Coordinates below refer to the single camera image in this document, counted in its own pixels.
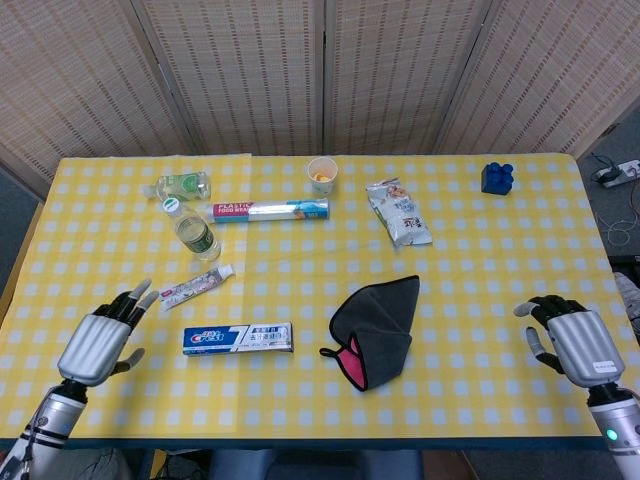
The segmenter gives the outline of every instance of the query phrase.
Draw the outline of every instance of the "microfiber cloth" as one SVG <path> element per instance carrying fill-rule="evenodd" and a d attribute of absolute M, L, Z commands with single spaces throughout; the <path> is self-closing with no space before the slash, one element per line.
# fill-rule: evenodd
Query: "microfiber cloth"
<path fill-rule="evenodd" d="M 417 275 L 361 288 L 329 322 L 340 349 L 321 348 L 320 355 L 335 358 L 345 377 L 362 392 L 397 377 L 411 345 L 419 290 Z"/>

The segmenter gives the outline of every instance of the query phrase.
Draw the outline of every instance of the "blue toy block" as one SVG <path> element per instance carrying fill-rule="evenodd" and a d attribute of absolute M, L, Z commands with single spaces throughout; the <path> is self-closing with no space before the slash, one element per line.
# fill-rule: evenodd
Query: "blue toy block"
<path fill-rule="evenodd" d="M 513 172 L 513 166 L 508 163 L 502 167 L 496 162 L 488 164 L 482 169 L 482 191 L 494 195 L 506 195 L 513 185 L 511 172 Z"/>

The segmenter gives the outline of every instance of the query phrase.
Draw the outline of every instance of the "crest toothpaste box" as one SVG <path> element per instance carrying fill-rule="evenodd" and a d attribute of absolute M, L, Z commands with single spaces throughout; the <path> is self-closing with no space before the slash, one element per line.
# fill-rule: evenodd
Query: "crest toothpaste box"
<path fill-rule="evenodd" d="M 290 322 L 184 329 L 182 353 L 185 355 L 268 350 L 293 352 L 293 330 Z"/>

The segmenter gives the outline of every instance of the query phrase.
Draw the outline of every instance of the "plastic bag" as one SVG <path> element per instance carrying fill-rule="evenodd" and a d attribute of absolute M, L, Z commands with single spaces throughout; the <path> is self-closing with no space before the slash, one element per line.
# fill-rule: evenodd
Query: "plastic bag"
<path fill-rule="evenodd" d="M 420 215 L 418 206 L 394 178 L 367 185 L 369 203 L 387 228 L 393 245 L 421 245 L 431 243 L 431 232 Z"/>

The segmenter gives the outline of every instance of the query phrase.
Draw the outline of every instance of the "yellow checkered tablecloth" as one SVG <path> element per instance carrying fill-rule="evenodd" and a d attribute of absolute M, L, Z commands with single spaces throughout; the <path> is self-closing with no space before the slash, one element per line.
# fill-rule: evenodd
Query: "yellow checkered tablecloth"
<path fill-rule="evenodd" d="M 307 157 L 65 159 L 0 330 L 0 437 L 15 437 L 82 316 L 144 277 L 155 288 L 207 266 L 141 186 L 205 170 L 215 202 L 310 195 Z M 585 392 L 535 361 L 515 304 L 558 293 L 599 310 L 640 387 L 640 354 L 574 160 L 565 155 L 338 156 L 331 219 L 215 225 L 237 276 L 169 312 L 158 307 L 125 354 L 132 372 L 89 392 L 75 438 L 428 438 L 597 435 Z M 480 192 L 491 161 L 515 166 L 507 197 Z M 434 244 L 395 251 L 367 183 L 399 176 Z M 402 375 L 359 393 L 322 346 L 356 289 L 418 274 Z M 295 352 L 187 358 L 189 326 L 291 321 Z"/>

